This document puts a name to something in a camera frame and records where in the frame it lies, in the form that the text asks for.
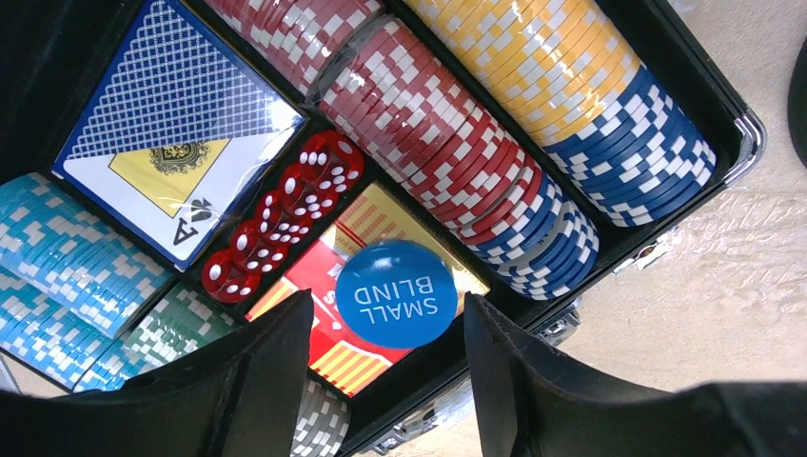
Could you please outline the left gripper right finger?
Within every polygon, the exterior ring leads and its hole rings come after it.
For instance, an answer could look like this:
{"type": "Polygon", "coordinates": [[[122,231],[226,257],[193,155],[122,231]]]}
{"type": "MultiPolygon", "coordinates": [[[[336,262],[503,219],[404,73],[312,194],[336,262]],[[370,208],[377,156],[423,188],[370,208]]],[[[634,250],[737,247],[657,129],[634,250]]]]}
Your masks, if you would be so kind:
{"type": "Polygon", "coordinates": [[[637,385],[570,357],[483,297],[463,314],[486,456],[802,456],[804,382],[637,385]]]}

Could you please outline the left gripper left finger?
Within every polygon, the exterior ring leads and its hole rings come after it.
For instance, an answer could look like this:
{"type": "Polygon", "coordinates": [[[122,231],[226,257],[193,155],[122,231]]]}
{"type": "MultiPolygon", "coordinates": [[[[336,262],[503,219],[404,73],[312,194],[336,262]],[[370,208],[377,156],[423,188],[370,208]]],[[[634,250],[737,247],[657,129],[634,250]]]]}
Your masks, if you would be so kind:
{"type": "Polygon", "coordinates": [[[1,396],[5,456],[286,456],[306,383],[313,303],[258,319],[114,391],[1,396]]]}

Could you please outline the red die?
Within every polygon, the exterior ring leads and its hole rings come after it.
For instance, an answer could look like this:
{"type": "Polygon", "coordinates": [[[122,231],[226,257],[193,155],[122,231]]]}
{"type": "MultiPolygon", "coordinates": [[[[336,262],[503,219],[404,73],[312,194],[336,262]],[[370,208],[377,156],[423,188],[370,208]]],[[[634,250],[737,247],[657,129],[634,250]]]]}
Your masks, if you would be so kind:
{"type": "Polygon", "coordinates": [[[248,298],[261,283],[260,272],[239,269],[228,249],[214,252],[201,270],[201,282],[210,297],[223,304],[248,298]]]}
{"type": "Polygon", "coordinates": [[[305,179],[301,165],[287,167],[279,182],[279,198],[283,209],[291,215],[316,220],[336,208],[339,194],[333,189],[320,189],[305,179]]]}
{"type": "Polygon", "coordinates": [[[258,199],[255,220],[259,236],[275,245],[294,245],[309,234],[312,222],[284,209],[281,192],[271,190],[258,199]]]}
{"type": "Polygon", "coordinates": [[[230,252],[233,264],[247,273],[268,273],[286,259],[288,248],[262,237],[258,223],[243,221],[232,233],[230,252]]]}
{"type": "Polygon", "coordinates": [[[364,171],[361,151],[336,130],[322,130],[308,138],[298,163],[308,184],[337,193],[351,189],[364,171]]]}

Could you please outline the blue small blind button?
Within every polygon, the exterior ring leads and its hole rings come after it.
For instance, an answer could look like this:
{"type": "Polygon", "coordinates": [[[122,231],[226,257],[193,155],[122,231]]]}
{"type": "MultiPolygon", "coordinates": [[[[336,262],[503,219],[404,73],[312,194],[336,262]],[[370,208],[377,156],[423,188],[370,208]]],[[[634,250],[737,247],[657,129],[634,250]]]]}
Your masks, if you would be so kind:
{"type": "Polygon", "coordinates": [[[382,241],[352,256],[337,278],[335,295],[348,328],[373,345],[394,349],[439,338],[459,303],[443,260],[408,240],[382,241]]]}

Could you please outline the black poker chip case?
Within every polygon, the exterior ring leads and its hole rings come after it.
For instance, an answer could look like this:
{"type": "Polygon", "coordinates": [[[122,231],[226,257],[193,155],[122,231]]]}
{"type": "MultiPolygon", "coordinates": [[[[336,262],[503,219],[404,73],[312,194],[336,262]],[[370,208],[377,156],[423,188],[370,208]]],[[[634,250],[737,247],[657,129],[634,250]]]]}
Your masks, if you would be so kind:
{"type": "MultiPolygon", "coordinates": [[[[138,1],[12,1],[2,7],[3,181],[49,169],[140,8],[138,1]]],[[[611,225],[579,198],[600,230],[600,254],[581,291],[746,174],[766,141],[761,121],[671,6],[664,1],[605,1],[602,8],[705,135],[718,166],[687,205],[638,228],[611,225]]],[[[341,454],[370,446],[466,372],[463,327],[455,324],[351,401],[353,418],[341,454]]]]}

